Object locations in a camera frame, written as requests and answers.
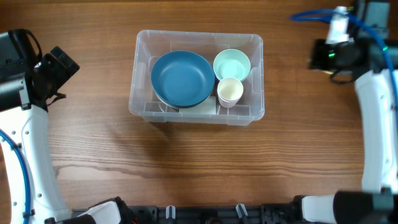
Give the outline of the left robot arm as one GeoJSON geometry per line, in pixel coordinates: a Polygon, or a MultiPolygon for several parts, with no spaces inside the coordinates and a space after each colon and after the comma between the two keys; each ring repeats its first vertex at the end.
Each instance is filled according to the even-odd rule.
{"type": "Polygon", "coordinates": [[[11,194],[12,223],[138,223],[120,197],[73,218],[60,193],[48,143],[48,99],[79,65],[60,47],[43,54],[27,29],[1,34],[1,149],[11,194]]]}

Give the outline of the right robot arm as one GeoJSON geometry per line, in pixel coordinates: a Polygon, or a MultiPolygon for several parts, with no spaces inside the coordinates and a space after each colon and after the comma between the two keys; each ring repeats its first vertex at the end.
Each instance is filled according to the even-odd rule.
{"type": "Polygon", "coordinates": [[[389,38],[390,7],[389,1],[355,1],[291,16],[329,25],[327,37],[314,42],[309,67],[328,73],[335,84],[347,75],[354,85],[364,169],[359,192],[296,196],[286,217],[290,223],[397,222],[397,41],[389,38]]]}

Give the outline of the pink cup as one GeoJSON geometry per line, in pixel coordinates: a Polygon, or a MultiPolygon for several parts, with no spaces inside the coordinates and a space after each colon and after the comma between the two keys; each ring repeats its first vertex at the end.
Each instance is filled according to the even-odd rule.
{"type": "Polygon", "coordinates": [[[223,98],[222,96],[218,97],[219,103],[224,108],[232,108],[236,105],[236,103],[240,100],[240,98],[233,98],[232,100],[223,98]]]}

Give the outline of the dark blue bowl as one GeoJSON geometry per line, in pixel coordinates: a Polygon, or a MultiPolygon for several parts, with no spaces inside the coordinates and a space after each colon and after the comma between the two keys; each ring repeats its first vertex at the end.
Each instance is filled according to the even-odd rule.
{"type": "Polygon", "coordinates": [[[215,74],[210,63],[194,52],[177,50],[161,56],[150,80],[154,91],[213,90],[215,74]]]}
{"type": "Polygon", "coordinates": [[[213,90],[154,91],[158,99],[174,108],[190,108],[204,102],[213,90]]]}

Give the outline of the mint green small bowl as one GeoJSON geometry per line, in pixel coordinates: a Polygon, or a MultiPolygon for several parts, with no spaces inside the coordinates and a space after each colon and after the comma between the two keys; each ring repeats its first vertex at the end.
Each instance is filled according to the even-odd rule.
{"type": "Polygon", "coordinates": [[[236,78],[243,82],[249,75],[251,63],[242,51],[226,49],[215,57],[213,70],[219,81],[224,78],[236,78]]]}

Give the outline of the cream cup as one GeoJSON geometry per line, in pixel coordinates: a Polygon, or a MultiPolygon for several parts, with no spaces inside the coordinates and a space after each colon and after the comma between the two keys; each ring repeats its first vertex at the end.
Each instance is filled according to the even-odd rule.
{"type": "Polygon", "coordinates": [[[224,78],[217,87],[217,94],[225,101],[238,101],[244,92],[243,84],[237,78],[224,78]]]}

